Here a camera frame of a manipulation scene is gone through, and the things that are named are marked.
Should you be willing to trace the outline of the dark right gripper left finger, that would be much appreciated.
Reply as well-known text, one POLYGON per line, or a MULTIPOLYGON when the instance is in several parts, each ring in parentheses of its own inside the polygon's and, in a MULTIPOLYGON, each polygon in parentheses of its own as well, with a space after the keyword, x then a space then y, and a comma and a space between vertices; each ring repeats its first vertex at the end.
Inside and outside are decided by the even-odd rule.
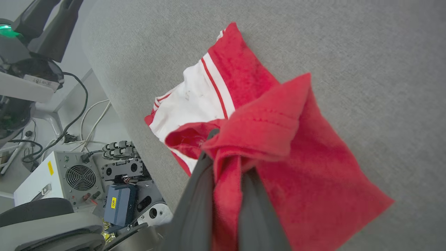
POLYGON ((202 151, 164 239, 165 251, 210 251, 213 228, 213 159, 202 151))

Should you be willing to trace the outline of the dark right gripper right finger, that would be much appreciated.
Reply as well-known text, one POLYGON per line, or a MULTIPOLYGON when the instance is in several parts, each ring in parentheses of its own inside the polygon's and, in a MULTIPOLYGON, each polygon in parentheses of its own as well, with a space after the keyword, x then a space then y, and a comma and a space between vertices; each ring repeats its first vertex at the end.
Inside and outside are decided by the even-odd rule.
POLYGON ((238 218, 240 251, 290 251, 276 210, 255 168, 242 175, 242 204, 238 218))

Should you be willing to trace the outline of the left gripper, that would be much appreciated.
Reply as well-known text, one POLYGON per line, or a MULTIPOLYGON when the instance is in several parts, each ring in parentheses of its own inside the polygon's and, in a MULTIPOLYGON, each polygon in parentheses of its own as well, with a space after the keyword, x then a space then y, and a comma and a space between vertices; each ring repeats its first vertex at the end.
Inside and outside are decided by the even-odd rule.
POLYGON ((63 83, 61 63, 78 20, 83 0, 63 0, 56 16, 44 29, 60 0, 34 0, 14 21, 1 21, 1 72, 24 78, 25 75, 63 83), (28 47, 26 38, 33 39, 28 47))

